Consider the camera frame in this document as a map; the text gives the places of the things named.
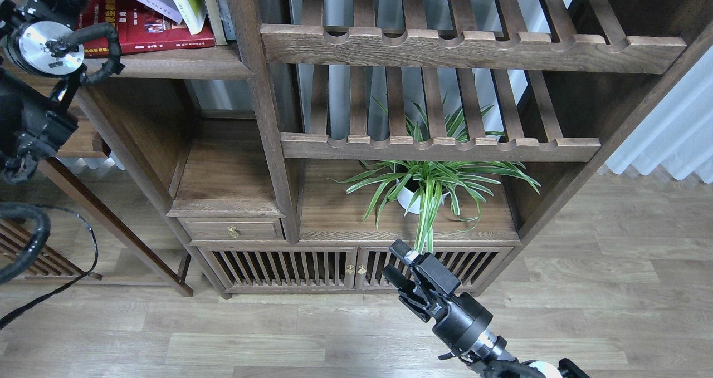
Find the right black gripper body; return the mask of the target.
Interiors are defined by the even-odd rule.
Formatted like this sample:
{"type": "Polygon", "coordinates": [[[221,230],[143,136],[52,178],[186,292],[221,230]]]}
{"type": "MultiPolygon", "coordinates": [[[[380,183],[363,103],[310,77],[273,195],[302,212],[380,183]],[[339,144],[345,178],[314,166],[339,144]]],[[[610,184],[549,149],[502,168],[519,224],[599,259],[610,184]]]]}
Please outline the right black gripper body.
{"type": "Polygon", "coordinates": [[[428,303],[427,312],[428,320],[436,322],[433,333],[455,356],[488,357],[492,353],[492,314],[470,294],[428,303]]]}

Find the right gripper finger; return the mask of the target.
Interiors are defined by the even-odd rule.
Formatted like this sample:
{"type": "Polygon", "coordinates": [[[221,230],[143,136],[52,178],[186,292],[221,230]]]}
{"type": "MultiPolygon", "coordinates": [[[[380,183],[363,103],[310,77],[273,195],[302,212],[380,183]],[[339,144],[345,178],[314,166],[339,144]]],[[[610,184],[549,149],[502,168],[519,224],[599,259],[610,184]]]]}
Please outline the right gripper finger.
{"type": "Polygon", "coordinates": [[[421,286],[428,303],[453,297],[460,280],[433,254],[419,254],[400,239],[390,246],[389,251],[408,267],[412,281],[421,286]]]}
{"type": "Polygon", "coordinates": [[[428,300],[421,286],[407,279],[394,266],[385,266],[382,275],[397,288],[399,300],[423,322],[428,322],[428,300]]]}

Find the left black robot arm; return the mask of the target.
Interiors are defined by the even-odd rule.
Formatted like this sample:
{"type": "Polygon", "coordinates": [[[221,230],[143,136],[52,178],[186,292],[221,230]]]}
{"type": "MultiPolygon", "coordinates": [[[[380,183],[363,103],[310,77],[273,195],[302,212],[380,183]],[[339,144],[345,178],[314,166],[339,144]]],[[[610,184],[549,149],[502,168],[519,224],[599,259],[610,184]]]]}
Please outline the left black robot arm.
{"type": "Polygon", "coordinates": [[[50,96],[2,69],[2,176],[28,181],[78,127],[68,109],[82,85],[120,74],[117,30],[102,22],[76,29],[89,0],[2,2],[2,39],[10,60],[28,73],[56,78],[50,96]]]}

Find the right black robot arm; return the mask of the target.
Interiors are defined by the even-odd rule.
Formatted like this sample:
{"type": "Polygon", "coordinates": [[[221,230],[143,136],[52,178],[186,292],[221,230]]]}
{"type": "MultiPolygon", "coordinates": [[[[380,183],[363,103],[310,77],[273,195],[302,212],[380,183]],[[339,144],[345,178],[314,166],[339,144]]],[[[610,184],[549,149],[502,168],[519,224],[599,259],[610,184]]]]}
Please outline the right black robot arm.
{"type": "Polygon", "coordinates": [[[410,270],[413,280],[394,266],[382,274],[397,287],[400,301],[423,322],[435,319],[433,333],[449,348],[441,360],[458,358],[482,377],[587,377],[568,358],[557,366],[530,360],[519,362],[507,342],[489,330],[492,314],[470,294],[455,295],[460,281],[431,253],[420,254],[397,239],[390,252],[410,270]]]}

